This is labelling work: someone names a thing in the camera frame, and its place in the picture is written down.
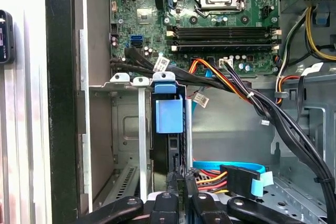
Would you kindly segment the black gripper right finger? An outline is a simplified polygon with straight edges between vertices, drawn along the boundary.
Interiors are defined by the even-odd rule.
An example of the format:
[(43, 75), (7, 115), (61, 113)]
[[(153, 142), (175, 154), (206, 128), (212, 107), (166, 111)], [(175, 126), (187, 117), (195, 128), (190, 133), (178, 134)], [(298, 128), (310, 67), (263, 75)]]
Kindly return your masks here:
[(303, 223), (253, 200), (233, 197), (220, 200), (197, 189), (194, 176), (185, 179), (187, 223)]

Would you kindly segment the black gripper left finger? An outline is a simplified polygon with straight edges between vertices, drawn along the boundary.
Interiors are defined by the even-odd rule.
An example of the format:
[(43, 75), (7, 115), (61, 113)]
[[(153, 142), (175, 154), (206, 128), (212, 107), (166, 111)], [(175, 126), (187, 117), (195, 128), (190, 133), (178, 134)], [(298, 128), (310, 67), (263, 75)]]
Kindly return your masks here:
[(143, 201), (127, 196), (76, 220), (76, 223), (178, 223), (179, 190), (183, 176), (169, 173), (166, 191), (156, 191)]

